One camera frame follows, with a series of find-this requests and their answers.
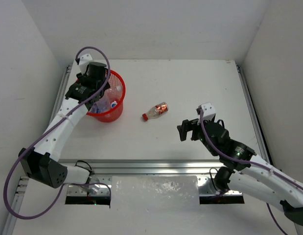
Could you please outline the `blue label bottle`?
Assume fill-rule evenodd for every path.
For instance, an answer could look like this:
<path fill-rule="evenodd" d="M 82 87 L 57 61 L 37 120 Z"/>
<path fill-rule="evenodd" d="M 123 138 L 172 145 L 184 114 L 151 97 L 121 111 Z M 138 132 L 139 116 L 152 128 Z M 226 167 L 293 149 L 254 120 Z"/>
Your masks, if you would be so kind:
<path fill-rule="evenodd" d="M 111 108 L 115 108 L 117 106 L 117 101 L 112 101 L 111 102 Z"/>

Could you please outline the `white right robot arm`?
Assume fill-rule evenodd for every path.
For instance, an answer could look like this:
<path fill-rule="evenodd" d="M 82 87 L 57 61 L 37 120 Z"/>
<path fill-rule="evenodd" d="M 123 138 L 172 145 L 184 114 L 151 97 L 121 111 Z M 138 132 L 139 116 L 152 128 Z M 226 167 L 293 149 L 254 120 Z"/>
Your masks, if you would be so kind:
<path fill-rule="evenodd" d="M 213 179 L 217 190 L 236 190 L 261 200 L 303 226 L 303 184 L 287 176 L 253 149 L 230 138 L 222 120 L 184 120 L 177 127 L 180 140 L 188 132 L 223 164 Z"/>

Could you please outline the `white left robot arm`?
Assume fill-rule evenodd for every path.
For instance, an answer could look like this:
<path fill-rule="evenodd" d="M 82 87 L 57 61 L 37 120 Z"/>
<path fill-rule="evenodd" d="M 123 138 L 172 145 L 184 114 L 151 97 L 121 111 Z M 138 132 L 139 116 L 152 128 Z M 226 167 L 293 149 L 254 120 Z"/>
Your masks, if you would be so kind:
<path fill-rule="evenodd" d="M 77 123 L 110 87 L 106 80 L 107 72 L 103 63 L 88 63 L 85 73 L 77 74 L 77 80 L 66 92 L 58 113 L 45 131 L 45 137 L 29 150 L 23 148 L 19 152 L 21 165 L 29 178 L 52 188 L 87 182 L 89 170 L 62 165 L 59 159 Z"/>

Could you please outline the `clear bottle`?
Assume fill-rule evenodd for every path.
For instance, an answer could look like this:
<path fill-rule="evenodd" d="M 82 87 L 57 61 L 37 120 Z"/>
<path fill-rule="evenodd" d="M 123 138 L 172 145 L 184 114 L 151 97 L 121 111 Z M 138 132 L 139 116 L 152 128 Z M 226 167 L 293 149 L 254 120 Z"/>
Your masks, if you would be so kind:
<path fill-rule="evenodd" d="M 109 89 L 109 96 L 113 99 L 120 99 L 123 94 L 123 86 L 118 85 Z"/>

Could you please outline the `clear bottle sideways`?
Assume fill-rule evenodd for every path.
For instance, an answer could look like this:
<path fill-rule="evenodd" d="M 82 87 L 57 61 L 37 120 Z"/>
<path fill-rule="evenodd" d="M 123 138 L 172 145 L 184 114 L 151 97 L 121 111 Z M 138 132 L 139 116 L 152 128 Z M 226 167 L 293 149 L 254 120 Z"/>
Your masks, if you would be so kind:
<path fill-rule="evenodd" d="M 105 92 L 103 97 L 91 107 L 90 113 L 101 114 L 109 111 L 110 108 L 111 103 L 107 93 Z"/>

